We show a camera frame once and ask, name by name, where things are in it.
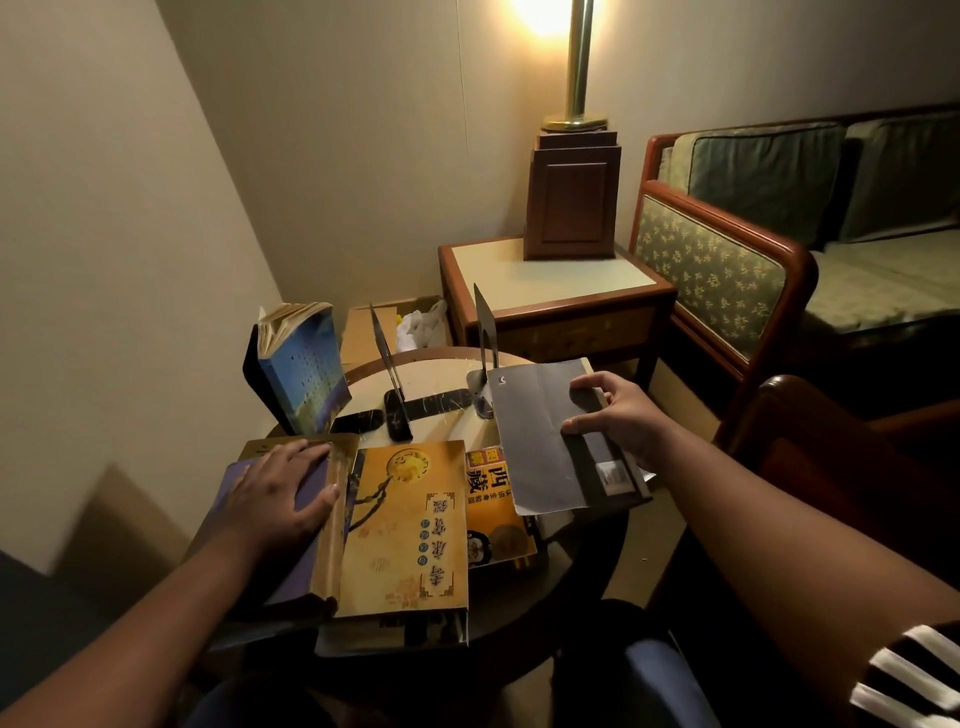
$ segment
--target brass lamp pole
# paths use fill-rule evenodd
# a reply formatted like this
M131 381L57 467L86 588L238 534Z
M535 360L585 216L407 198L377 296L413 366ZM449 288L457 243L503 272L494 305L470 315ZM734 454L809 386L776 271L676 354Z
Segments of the brass lamp pole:
M585 113L592 24L593 0L573 0L566 56L566 112L543 119L541 128L545 132L588 132L607 126L606 116Z

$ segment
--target yellow book cover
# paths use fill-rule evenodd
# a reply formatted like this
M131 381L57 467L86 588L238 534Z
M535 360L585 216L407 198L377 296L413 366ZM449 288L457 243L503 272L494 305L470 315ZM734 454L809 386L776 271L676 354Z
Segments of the yellow book cover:
M500 447L467 453L467 557L471 568L537 553L537 541L516 514Z
M468 606L462 441L361 449L337 617Z

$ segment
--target barcode sticker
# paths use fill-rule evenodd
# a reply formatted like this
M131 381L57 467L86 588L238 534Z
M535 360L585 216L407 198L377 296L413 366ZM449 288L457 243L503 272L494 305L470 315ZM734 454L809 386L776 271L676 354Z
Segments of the barcode sticker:
M597 474L608 496L620 496L634 491L634 483L627 473L627 466L622 460L608 460L597 463Z

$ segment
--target wooden lamp base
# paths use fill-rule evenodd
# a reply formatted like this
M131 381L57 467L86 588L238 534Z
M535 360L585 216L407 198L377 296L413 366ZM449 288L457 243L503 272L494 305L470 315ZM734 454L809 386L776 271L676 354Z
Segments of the wooden lamp base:
M523 259L614 257L616 132L540 132L530 159Z

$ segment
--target beige wall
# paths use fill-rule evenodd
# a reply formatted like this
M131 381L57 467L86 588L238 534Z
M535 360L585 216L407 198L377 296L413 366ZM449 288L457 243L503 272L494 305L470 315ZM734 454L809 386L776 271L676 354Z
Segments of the beige wall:
M565 54L515 2L538 4L158 0L284 296L438 291L437 245L522 229ZM955 2L597 0L588 107L624 145L619 239L651 134L944 101L957 27Z
M269 424L276 287L153 2L0 4L0 99L0 548L162 573Z

